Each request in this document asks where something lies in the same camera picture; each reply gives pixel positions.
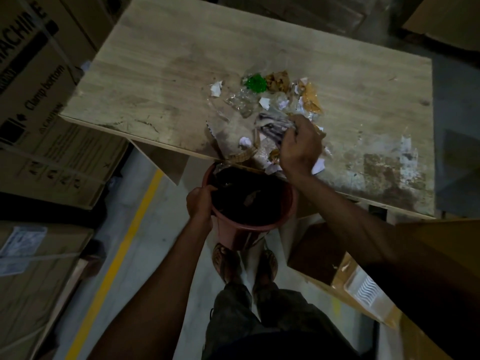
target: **hand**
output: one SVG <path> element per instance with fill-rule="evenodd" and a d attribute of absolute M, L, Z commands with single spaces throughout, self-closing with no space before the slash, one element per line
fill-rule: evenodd
<path fill-rule="evenodd" d="M 194 188 L 187 196 L 187 211 L 190 218 L 200 218 L 212 223 L 212 192 L 216 191 L 214 186 Z"/>
<path fill-rule="evenodd" d="M 318 157 L 322 152 L 323 136 L 319 135 L 314 125 L 302 115 L 291 116 L 297 126 L 285 132 L 280 149 L 280 166 L 286 178 L 294 183 L 297 178 L 310 176 Z"/>

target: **sticker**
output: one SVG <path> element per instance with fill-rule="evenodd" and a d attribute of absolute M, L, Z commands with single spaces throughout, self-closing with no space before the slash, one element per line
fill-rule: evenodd
<path fill-rule="evenodd" d="M 44 226 L 15 226 L 0 251 L 0 257 L 32 256 L 46 234 L 47 228 Z"/>
<path fill-rule="evenodd" d="M 14 276 L 25 272 L 28 261 L 23 262 L 0 262 L 0 277 Z"/>

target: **plastic bucket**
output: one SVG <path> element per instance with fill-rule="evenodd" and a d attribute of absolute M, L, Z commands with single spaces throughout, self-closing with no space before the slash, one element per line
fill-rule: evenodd
<path fill-rule="evenodd" d="M 211 183 L 214 169 L 215 164 L 207 169 L 201 182 L 202 187 Z M 265 226 L 251 226 L 232 221 L 213 206 L 213 213 L 217 217 L 219 242 L 231 250 L 245 250 L 254 246 L 264 236 L 263 233 L 282 226 L 297 211 L 298 192 L 290 183 L 285 182 L 280 194 L 281 217 L 278 221 Z"/>

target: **yellow floor line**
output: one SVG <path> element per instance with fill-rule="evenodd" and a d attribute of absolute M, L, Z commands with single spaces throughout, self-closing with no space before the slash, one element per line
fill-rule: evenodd
<path fill-rule="evenodd" d="M 105 297 L 107 296 L 110 287 L 112 286 L 113 280 L 117 276 L 117 272 L 122 265 L 123 259 L 125 258 L 125 255 L 130 248 L 132 240 L 134 239 L 135 234 L 140 227 L 140 223 L 142 222 L 148 205 L 150 205 L 150 202 L 153 199 L 153 196 L 157 190 L 157 187 L 159 186 L 162 177 L 163 172 L 161 170 L 157 170 L 157 172 L 152 178 L 152 181 L 150 182 L 150 186 L 148 187 L 147 192 L 141 200 L 140 207 L 138 207 L 138 210 L 135 213 L 135 217 L 133 218 L 130 227 L 128 228 L 127 234 L 123 238 L 123 241 L 120 243 L 117 254 L 115 255 L 115 258 L 113 259 L 110 267 L 108 268 L 108 271 L 106 272 L 102 284 L 100 285 L 97 293 L 95 294 L 95 297 L 93 298 L 92 304 L 90 305 L 87 314 L 81 322 L 80 329 L 78 330 L 65 359 L 74 360 L 77 359 L 78 355 L 80 354 L 85 340 L 87 339 L 88 333 L 90 332 L 90 328 L 92 327 L 95 318 L 97 317 L 100 309 L 102 308 Z"/>

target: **pants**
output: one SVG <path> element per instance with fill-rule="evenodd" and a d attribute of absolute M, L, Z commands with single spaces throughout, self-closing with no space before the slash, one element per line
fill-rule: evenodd
<path fill-rule="evenodd" d="M 332 321 L 300 292 L 279 289 L 275 283 L 255 293 L 258 314 L 252 313 L 252 296 L 243 284 L 228 283 L 217 295 L 208 323 L 202 360 L 217 349 L 249 335 L 275 331 L 315 332 L 340 338 L 351 347 Z"/>

